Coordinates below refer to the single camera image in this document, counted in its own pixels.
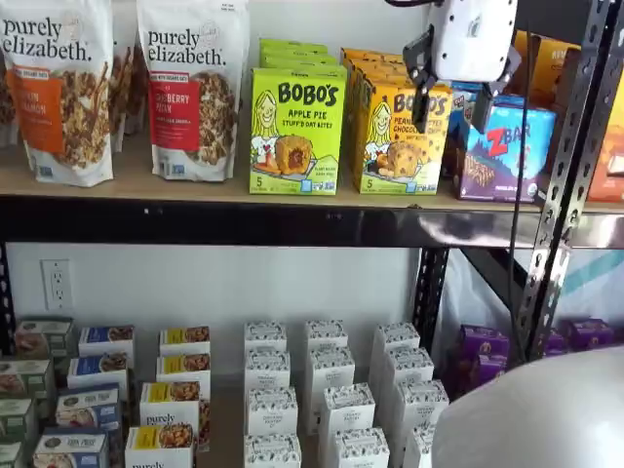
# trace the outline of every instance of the purely elizabeth granola bag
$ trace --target purely elizabeth granola bag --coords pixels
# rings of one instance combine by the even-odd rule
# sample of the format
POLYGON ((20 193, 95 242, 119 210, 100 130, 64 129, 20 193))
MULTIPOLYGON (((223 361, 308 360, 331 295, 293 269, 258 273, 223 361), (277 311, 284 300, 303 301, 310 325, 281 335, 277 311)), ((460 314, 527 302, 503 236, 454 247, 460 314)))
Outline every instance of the purely elizabeth granola bag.
POLYGON ((249 52, 247 0, 138 0, 137 11, 149 71, 153 174, 232 177, 249 52))
POLYGON ((37 180, 113 178, 110 0, 0 0, 7 81, 37 180))

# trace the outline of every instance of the red label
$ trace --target red label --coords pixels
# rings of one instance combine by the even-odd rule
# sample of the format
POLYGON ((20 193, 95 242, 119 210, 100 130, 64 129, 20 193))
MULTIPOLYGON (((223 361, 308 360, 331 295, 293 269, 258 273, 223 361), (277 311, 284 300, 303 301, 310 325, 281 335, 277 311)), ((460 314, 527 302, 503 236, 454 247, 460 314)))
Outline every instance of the red label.
POLYGON ((149 75, 149 122, 152 143, 169 149, 199 149, 199 82, 188 73, 155 71, 149 75))

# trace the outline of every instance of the electrical outlet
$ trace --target electrical outlet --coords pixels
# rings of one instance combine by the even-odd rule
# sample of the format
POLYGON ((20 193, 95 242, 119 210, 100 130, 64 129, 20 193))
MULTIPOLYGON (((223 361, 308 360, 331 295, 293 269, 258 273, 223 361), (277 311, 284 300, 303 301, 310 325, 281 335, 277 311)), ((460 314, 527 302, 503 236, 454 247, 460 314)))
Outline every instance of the electrical outlet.
POLYGON ((69 260, 41 260, 41 271, 46 292, 46 309, 73 308, 69 260))

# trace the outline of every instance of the cartoon woman illustration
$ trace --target cartoon woman illustration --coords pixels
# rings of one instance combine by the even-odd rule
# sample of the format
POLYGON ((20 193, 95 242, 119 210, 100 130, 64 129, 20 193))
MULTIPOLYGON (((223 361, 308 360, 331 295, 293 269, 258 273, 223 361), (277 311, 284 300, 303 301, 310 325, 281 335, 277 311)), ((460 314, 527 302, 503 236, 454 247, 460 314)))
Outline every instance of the cartoon woman illustration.
POLYGON ((263 91, 253 106, 252 162, 265 171, 276 169, 275 142, 280 134, 276 124, 277 102, 270 91, 263 91))
POLYGON ((367 161, 375 161, 378 156, 387 154, 390 146, 390 119, 392 111, 387 102, 380 102, 372 113, 367 135, 367 161))

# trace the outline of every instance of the orange label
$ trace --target orange label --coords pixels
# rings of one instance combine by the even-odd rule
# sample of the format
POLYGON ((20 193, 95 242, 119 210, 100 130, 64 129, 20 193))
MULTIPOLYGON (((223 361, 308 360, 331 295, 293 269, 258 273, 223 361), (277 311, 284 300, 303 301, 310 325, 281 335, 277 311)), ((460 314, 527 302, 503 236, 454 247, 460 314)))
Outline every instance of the orange label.
POLYGON ((45 68, 16 66, 7 73, 7 83, 17 104, 19 129, 28 145, 61 153, 60 79, 45 68))

